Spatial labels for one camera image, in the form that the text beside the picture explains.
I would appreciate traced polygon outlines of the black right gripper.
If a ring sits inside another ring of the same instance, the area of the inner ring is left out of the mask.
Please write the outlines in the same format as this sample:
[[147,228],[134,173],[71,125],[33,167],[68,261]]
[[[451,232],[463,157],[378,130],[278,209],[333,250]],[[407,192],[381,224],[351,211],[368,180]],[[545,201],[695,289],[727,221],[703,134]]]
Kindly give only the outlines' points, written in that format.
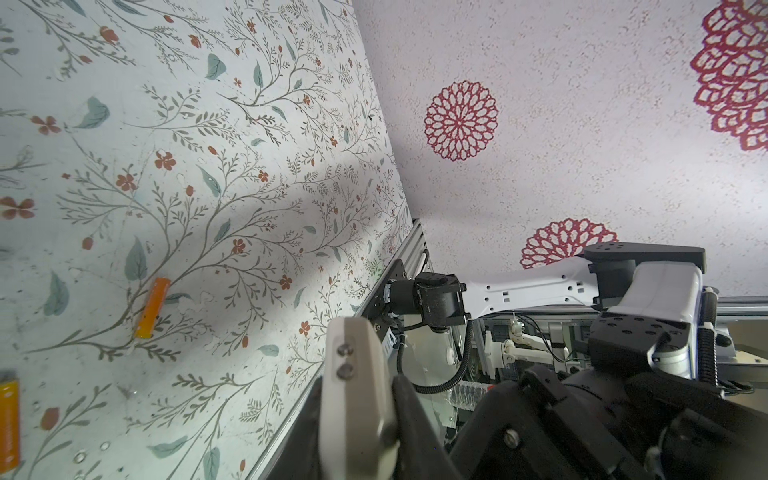
[[764,479],[767,416],[668,374],[536,366],[483,396],[449,458],[466,479]]

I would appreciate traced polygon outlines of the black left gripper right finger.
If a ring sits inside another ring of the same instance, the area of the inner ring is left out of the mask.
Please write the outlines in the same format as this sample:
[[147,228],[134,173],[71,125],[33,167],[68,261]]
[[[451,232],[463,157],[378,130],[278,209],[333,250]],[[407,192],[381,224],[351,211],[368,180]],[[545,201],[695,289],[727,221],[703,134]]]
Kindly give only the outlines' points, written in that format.
[[397,375],[392,380],[392,391],[400,442],[394,479],[460,479],[411,382]]

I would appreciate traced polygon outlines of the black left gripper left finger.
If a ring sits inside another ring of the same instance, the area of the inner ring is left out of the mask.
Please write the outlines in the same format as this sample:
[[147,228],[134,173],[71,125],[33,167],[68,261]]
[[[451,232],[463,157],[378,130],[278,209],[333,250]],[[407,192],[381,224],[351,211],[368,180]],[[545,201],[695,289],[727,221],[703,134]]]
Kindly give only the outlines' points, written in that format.
[[281,442],[259,479],[321,479],[319,424],[322,378],[317,378],[287,437]]

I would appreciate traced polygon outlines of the beige remote control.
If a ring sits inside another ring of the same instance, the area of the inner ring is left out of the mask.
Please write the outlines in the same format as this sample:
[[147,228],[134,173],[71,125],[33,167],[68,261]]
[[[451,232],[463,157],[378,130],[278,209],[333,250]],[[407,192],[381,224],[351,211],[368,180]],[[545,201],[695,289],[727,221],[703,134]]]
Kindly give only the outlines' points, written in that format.
[[323,479],[390,479],[398,425],[384,350],[371,322],[337,317],[326,336],[318,453]]

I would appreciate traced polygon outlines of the orange battery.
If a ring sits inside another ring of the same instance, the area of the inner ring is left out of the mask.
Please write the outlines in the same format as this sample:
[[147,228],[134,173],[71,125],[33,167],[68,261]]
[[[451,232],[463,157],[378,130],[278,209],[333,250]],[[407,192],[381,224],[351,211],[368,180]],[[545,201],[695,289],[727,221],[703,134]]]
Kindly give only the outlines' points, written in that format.
[[152,332],[163,308],[170,285],[171,280],[168,278],[158,277],[155,279],[149,291],[141,319],[138,321],[134,332],[136,339],[150,339],[152,337]]
[[17,468],[21,462],[20,385],[17,379],[1,381],[0,397],[1,474]]

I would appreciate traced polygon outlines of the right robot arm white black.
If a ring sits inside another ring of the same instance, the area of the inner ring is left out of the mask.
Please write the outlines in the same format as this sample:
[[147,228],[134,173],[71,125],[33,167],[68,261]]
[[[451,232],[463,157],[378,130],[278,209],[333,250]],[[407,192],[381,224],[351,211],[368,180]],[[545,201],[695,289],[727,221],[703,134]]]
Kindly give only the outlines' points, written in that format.
[[561,374],[532,363],[492,387],[448,452],[404,445],[399,472],[457,479],[763,479],[767,416],[731,402],[721,380],[717,293],[705,252],[603,242],[553,264],[480,280],[426,272],[389,281],[386,311],[432,330],[529,320],[541,306],[596,312],[569,351],[587,367]]

